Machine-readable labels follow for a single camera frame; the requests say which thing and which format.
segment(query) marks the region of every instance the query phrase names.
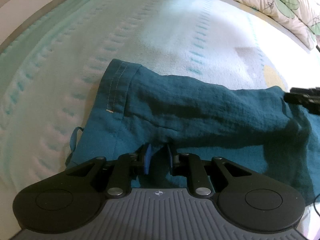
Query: black clamp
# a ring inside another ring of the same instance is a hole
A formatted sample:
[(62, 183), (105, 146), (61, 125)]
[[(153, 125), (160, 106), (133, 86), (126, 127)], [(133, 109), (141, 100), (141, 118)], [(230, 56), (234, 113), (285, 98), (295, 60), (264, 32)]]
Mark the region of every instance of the black clamp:
[(291, 88), (284, 94), (284, 101), (289, 104), (302, 105), (310, 114), (320, 115), (320, 88)]
[[(305, 202), (294, 188), (222, 157), (201, 160), (165, 146), (170, 174), (187, 178), (187, 190), (211, 201), (230, 223), (252, 232), (294, 227)], [(114, 198), (131, 193), (131, 180), (148, 174), (151, 145), (117, 160), (96, 157), (18, 193), (13, 212), (21, 228), (47, 234), (72, 231), (92, 221)]]

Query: circular black pad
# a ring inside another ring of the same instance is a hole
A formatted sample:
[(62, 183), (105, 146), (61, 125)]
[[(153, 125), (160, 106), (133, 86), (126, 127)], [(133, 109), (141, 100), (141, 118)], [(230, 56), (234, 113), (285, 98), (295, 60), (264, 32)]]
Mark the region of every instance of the circular black pad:
[(40, 193), (36, 198), (38, 207), (48, 211), (66, 208), (72, 201), (72, 193), (63, 189), (49, 189)]
[(81, 164), (20, 191), (13, 212), (22, 228), (44, 234), (75, 230), (93, 220), (105, 196), (92, 186), (104, 160)]
[(245, 201), (253, 208), (260, 210), (272, 210), (279, 207), (282, 197), (270, 189), (254, 189), (245, 195)]

